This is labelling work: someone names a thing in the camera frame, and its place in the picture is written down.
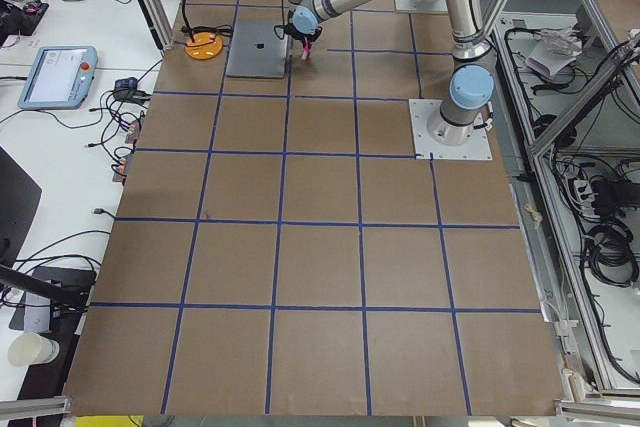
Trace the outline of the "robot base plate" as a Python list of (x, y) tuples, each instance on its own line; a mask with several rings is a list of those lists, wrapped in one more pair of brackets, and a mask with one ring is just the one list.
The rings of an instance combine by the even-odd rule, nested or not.
[(491, 161), (493, 159), (482, 113), (470, 125), (448, 124), (440, 99), (410, 99), (414, 156), (423, 160)]
[(445, 0), (436, 1), (433, 4), (418, 5), (412, 0), (394, 0), (395, 9), (405, 13), (446, 14)]

